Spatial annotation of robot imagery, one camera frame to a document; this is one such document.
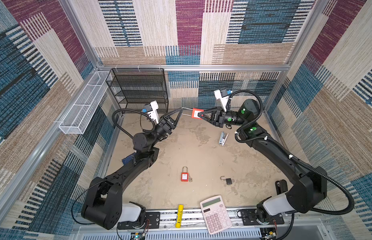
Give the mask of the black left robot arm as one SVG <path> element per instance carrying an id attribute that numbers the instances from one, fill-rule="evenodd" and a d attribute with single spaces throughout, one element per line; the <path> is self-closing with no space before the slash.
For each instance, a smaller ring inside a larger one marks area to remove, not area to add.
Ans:
<path id="1" fill-rule="evenodd" d="M 129 155 L 131 160 L 114 173 L 91 181 L 81 209 L 83 219 L 106 230 L 117 224 L 123 215 L 124 191 L 135 178 L 155 163 L 160 151 L 155 145 L 172 134 L 182 113 L 183 109 L 179 108 L 162 115 L 158 122 L 150 119 L 152 129 L 143 130 L 134 136 L 114 122 L 116 127 L 132 139 L 135 152 Z"/>

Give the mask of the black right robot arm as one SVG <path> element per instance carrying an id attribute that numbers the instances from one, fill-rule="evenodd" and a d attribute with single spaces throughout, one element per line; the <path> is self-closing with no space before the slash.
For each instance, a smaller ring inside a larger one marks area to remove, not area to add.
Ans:
<path id="1" fill-rule="evenodd" d="M 248 99 L 238 111 L 224 111 L 216 107 L 198 113 L 198 117 L 216 127 L 224 125 L 244 125 L 255 120 L 260 113 L 257 101 Z M 275 197 L 269 197 L 258 205 L 258 214 L 262 218 L 275 216 L 280 213 L 299 212 L 307 213 L 326 198 L 327 186 L 323 175 L 326 171 L 321 167 L 315 168 L 314 172 L 294 163 L 276 143 L 271 135 L 257 122 L 240 131 L 242 139 L 249 139 L 247 145 L 260 152 L 278 167 L 292 183 L 292 188 Z"/>

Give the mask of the red padlock with label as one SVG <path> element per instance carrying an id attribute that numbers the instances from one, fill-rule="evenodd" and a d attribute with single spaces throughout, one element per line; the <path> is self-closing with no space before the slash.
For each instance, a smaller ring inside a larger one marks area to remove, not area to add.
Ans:
<path id="1" fill-rule="evenodd" d="M 189 181 L 189 172 L 188 172 L 188 167 L 187 166 L 184 166 L 182 168 L 181 181 L 182 182 L 188 182 Z"/>

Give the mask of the small black padlock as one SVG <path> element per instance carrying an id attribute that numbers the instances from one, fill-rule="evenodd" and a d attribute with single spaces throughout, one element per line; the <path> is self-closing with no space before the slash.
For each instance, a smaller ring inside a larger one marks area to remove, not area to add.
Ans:
<path id="1" fill-rule="evenodd" d="M 231 178 L 226 178 L 225 176 L 220 177 L 221 181 L 224 181 L 227 185 L 232 185 L 233 181 Z"/>

